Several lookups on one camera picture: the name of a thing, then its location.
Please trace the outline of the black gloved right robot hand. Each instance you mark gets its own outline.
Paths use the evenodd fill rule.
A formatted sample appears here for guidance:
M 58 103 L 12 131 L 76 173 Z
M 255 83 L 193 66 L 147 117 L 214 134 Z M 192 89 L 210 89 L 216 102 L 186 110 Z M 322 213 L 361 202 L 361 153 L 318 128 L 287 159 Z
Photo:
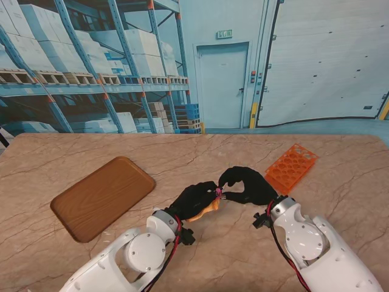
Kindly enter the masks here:
M 252 203 L 257 206 L 268 205 L 272 200 L 278 198 L 275 189 L 256 170 L 249 167 L 234 166 L 228 168 L 218 180 L 218 187 L 226 184 L 232 187 L 235 183 L 243 182 L 242 192 L 224 192 L 229 201 L 240 204 Z

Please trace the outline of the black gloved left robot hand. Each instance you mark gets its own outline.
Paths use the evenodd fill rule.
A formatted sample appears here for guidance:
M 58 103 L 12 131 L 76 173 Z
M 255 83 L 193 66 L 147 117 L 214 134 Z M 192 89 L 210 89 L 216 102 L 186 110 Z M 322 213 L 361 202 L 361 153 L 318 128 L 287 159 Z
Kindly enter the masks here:
M 200 182 L 186 187 L 165 211 L 180 220 L 191 219 L 211 205 L 217 197 L 213 181 Z

